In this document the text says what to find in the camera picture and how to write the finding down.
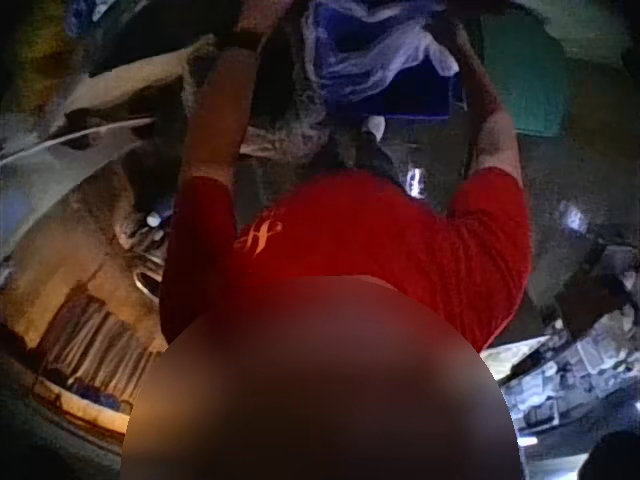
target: green cloth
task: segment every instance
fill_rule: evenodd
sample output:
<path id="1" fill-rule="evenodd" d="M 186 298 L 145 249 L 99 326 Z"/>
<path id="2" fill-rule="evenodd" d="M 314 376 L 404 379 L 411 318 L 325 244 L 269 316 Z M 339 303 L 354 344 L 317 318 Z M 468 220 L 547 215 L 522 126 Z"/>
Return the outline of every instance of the green cloth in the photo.
<path id="1" fill-rule="evenodd" d="M 484 63 L 521 133 L 560 134 L 568 101 L 562 45 L 535 16 L 512 11 L 482 18 Z"/>

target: blue container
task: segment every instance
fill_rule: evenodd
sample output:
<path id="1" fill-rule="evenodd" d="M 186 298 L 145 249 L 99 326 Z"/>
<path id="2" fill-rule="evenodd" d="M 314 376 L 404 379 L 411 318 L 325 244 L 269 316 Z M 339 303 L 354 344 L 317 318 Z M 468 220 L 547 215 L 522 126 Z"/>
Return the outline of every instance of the blue container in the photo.
<path id="1" fill-rule="evenodd" d="M 371 0 L 381 5 L 384 1 Z M 362 50 L 382 32 L 397 24 L 398 19 L 366 23 L 344 15 L 324 4 L 316 3 L 317 28 L 324 30 L 340 52 Z M 322 61 L 322 43 L 316 51 L 316 65 Z M 447 119 L 450 114 L 452 79 L 441 77 L 429 59 L 401 71 L 382 92 L 353 103 L 338 103 L 327 98 L 327 109 L 334 114 L 350 116 L 384 115 L 411 119 Z"/>

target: man's right arm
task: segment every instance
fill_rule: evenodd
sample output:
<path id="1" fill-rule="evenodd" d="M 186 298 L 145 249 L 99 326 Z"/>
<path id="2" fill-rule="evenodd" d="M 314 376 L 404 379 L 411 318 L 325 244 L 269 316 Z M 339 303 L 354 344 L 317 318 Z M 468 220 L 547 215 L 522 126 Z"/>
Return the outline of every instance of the man's right arm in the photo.
<path id="1" fill-rule="evenodd" d="M 462 25 L 445 28 L 434 37 L 460 66 L 476 151 L 472 174 L 443 224 L 443 315 L 480 350 L 513 317 L 524 293 L 531 269 L 528 209 L 513 122 Z"/>
<path id="2" fill-rule="evenodd" d="M 518 139 L 489 74 L 476 55 L 462 24 L 448 19 L 437 25 L 434 37 L 449 49 L 460 66 L 476 147 L 472 172 L 496 167 L 522 186 Z"/>

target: red shirt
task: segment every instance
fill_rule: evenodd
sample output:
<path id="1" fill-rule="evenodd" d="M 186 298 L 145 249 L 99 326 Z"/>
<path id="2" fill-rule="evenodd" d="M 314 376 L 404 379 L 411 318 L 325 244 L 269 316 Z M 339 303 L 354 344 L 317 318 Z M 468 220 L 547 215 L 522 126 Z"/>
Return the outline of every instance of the red shirt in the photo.
<path id="1" fill-rule="evenodd" d="M 463 184 L 445 217 L 366 172 L 320 177 L 239 235 L 229 190 L 193 178 L 172 220 L 162 330 L 172 342 L 215 308 L 215 292 L 230 275 L 365 275 L 429 307 L 480 351 L 513 317 L 530 262 L 524 193 L 496 168 Z"/>

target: hand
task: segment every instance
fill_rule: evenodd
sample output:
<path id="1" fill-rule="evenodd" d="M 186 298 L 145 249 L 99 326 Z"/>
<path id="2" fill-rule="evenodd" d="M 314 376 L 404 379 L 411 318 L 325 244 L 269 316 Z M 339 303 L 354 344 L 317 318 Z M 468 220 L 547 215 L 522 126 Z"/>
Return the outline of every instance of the hand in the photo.
<path id="1" fill-rule="evenodd" d="M 471 47 L 467 31 L 457 18 L 442 16 L 427 27 L 436 42 L 449 50 L 454 56 Z"/>
<path id="2" fill-rule="evenodd" d="M 295 0 L 244 0 L 236 30 L 269 35 Z"/>

